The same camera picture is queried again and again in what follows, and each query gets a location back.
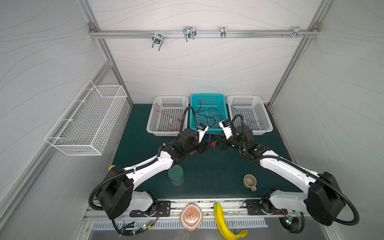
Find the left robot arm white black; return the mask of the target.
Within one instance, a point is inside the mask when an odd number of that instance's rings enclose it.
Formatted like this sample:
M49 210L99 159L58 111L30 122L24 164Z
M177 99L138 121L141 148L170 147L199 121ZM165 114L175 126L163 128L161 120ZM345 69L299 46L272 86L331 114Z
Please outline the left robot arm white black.
M203 154L208 147L208 143L203 141L208 129L205 124L195 125L194 130L180 128L177 137L161 145L152 158L124 169L112 167L103 181L92 190L88 199L89 207L105 211L111 220L126 210L152 214L156 206L155 197L148 191L136 192L136 188L158 173L179 164L192 152Z

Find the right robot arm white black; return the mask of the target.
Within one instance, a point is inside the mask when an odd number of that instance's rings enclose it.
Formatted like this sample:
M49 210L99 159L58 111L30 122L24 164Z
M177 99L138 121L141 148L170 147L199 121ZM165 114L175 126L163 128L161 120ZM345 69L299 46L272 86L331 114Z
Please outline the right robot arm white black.
M219 126L224 131L218 135L223 150L229 147L237 149L247 162L278 174L300 189L299 192L268 190L257 204L266 215L271 215L274 210L291 210L309 214L324 226L330 226L334 222L345 226L355 226L359 223L357 208L342 193L332 174L307 170L281 157L270 148L257 144L241 114L220 122Z

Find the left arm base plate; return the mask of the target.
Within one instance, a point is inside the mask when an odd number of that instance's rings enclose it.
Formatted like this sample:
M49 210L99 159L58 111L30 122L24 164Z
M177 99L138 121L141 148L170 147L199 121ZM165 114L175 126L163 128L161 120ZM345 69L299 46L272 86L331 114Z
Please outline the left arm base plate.
M143 211L130 211L131 218L169 217L171 214L171 201L158 201Z

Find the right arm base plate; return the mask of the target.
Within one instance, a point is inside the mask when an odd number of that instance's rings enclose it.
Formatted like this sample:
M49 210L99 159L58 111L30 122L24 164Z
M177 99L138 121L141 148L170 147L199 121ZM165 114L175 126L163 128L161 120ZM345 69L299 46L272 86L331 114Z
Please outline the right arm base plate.
M242 208L251 216L286 216L287 213L275 208L269 201L262 199L248 199L243 201Z

